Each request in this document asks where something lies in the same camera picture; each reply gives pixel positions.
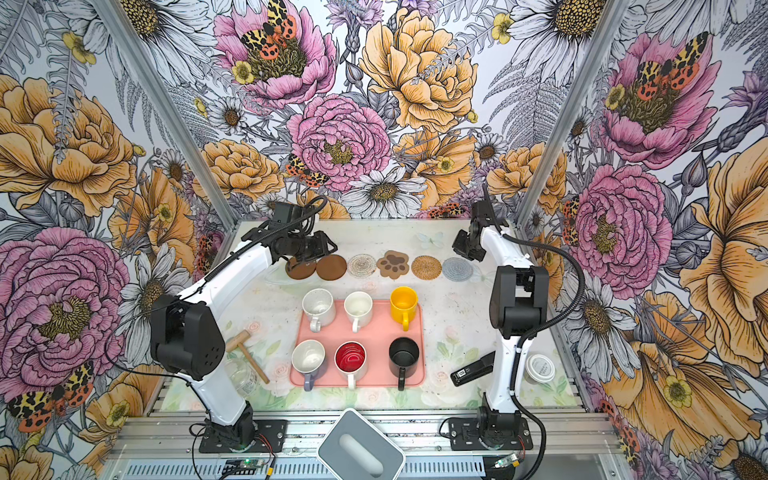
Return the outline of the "brown glossy round coaster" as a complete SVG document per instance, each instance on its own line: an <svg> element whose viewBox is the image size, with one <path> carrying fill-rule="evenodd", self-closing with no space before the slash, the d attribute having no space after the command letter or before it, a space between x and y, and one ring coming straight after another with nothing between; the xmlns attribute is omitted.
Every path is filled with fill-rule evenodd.
<svg viewBox="0 0 768 480"><path fill-rule="evenodd" d="M317 262L299 262L296 258L291 258L285 266L286 275L293 280L304 280L311 277L316 271Z"/></svg>

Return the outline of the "white patterned round coaster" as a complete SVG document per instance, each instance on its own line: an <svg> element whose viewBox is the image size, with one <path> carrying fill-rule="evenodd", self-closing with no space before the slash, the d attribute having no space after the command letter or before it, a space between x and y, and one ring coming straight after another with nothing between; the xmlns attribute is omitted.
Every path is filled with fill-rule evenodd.
<svg viewBox="0 0 768 480"><path fill-rule="evenodd" d="M347 261L347 270L355 278L367 278L377 269L377 260L369 254L357 254Z"/></svg>

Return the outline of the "grey blue round coaster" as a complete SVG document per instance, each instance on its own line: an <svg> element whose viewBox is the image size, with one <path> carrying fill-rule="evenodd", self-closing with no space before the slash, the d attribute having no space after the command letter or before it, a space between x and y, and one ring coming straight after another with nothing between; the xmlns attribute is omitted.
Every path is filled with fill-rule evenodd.
<svg viewBox="0 0 768 480"><path fill-rule="evenodd" d="M452 282L468 281L473 272L471 263L461 257L448 258L442 263L442 274Z"/></svg>

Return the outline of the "grey tissue box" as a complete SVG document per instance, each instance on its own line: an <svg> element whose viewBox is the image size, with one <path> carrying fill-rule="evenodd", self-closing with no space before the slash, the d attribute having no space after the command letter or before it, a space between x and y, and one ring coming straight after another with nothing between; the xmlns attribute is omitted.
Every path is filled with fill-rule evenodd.
<svg viewBox="0 0 768 480"><path fill-rule="evenodd" d="M326 434L317 458L343 480L397 479L406 464L404 452L352 408Z"/></svg>

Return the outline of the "white mug back middle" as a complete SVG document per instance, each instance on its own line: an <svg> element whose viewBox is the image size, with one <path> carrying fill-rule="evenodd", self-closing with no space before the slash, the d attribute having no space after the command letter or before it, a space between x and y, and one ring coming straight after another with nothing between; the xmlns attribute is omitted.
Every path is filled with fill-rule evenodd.
<svg viewBox="0 0 768 480"><path fill-rule="evenodd" d="M353 333L358 333L371 322L374 302L368 293L363 291L350 293L345 298L343 306L347 318L351 322Z"/></svg>

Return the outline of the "woven rattan round coaster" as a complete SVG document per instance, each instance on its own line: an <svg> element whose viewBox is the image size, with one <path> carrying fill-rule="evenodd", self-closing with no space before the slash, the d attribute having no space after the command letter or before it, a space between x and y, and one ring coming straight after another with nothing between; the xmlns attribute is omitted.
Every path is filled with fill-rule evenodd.
<svg viewBox="0 0 768 480"><path fill-rule="evenodd" d="M421 255L416 257L411 263L411 271L421 280L435 280L442 273L442 264L440 260L433 256Z"/></svg>

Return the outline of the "wooden mallet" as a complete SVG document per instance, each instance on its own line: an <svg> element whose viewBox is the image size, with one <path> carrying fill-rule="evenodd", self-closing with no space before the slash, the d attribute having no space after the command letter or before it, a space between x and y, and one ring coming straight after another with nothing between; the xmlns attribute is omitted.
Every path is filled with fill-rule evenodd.
<svg viewBox="0 0 768 480"><path fill-rule="evenodd" d="M245 343L251 338L251 333L248 330L242 330L235 336L231 337L229 340L226 341L226 351L228 353L231 353L233 351L239 350L242 354L245 360L251 365L251 367L255 370L258 377L262 380L264 384L269 384L270 379L264 372L264 370L261 368L261 366L257 363L255 358L251 355L249 352L247 346Z"/></svg>

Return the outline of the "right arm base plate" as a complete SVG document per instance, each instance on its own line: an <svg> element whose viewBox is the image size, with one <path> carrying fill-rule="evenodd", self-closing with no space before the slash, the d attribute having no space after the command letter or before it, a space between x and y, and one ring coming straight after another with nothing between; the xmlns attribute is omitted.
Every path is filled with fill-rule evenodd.
<svg viewBox="0 0 768 480"><path fill-rule="evenodd" d="M520 418L517 425L509 429L493 429L481 427L477 418L448 417L440 433L449 440L453 451L529 451L534 447L525 418Z"/></svg>

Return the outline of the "clear glass jar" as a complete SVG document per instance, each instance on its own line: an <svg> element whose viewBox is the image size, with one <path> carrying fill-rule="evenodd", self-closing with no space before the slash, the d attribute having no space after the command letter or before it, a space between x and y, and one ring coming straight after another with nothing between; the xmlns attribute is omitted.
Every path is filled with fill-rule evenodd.
<svg viewBox="0 0 768 480"><path fill-rule="evenodd" d="M235 359L227 365L227 372L235 389L243 397L251 395L256 390L258 376L248 362Z"/></svg>

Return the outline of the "dark brown round coaster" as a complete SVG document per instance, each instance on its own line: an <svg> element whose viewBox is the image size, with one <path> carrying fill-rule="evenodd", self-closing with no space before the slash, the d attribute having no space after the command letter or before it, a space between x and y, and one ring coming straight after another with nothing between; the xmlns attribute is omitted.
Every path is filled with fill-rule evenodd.
<svg viewBox="0 0 768 480"><path fill-rule="evenodd" d="M316 274L325 281L338 280L345 275L346 271L346 260L337 254L326 256L316 264Z"/></svg>

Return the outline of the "paw shaped cork coaster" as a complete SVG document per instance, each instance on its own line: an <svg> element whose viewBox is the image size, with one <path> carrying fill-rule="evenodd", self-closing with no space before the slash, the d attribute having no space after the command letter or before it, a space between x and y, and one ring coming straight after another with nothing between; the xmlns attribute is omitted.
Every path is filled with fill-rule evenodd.
<svg viewBox="0 0 768 480"><path fill-rule="evenodd" d="M409 256L403 252L388 250L377 260L376 267L382 277L396 280L409 272Z"/></svg>

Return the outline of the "white mug back left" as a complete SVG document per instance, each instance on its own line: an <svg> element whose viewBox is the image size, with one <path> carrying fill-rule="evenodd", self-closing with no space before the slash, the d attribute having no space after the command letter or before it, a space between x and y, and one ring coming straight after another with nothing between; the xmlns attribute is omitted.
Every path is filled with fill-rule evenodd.
<svg viewBox="0 0 768 480"><path fill-rule="evenodd" d="M323 288L309 291L302 299L302 310L307 315L310 331L319 333L336 318L332 293Z"/></svg>

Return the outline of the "pink tray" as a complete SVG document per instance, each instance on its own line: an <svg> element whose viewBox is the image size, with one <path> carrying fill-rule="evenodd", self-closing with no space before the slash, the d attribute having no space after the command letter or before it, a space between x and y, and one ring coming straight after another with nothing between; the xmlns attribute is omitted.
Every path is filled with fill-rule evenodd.
<svg viewBox="0 0 768 480"><path fill-rule="evenodd" d="M326 352L325 372L314 381L318 388L344 388L349 386L346 367L366 367L365 375L355 381L357 388L396 388L398 371L390 368L389 347L400 337L413 340L419 349L419 359L407 374L405 385L415 387L425 379L425 348L422 310L417 309L409 329L393 320L390 303L387 300L373 302L373 316L370 323L355 333L349 321L343 302L335 302L337 315L332 323L320 331L310 330L307 314L301 315L297 342L315 340Z"/></svg>

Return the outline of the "black stapler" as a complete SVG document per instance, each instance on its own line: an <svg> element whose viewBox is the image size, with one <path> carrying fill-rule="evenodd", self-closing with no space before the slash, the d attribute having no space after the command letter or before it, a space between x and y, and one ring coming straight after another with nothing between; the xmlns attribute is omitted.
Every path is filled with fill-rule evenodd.
<svg viewBox="0 0 768 480"><path fill-rule="evenodd" d="M490 352L478 360L473 361L450 374L450 379L455 387L460 387L474 380L484 377L493 371L495 353Z"/></svg>

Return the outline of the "black mug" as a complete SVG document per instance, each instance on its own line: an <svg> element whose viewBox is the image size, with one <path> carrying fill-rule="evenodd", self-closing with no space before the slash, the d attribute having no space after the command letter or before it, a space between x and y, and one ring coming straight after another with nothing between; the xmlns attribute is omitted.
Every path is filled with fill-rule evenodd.
<svg viewBox="0 0 768 480"><path fill-rule="evenodd" d="M420 349L411 338L399 337L393 340L389 346L389 369L397 379L397 389L405 390L406 380L415 373Z"/></svg>

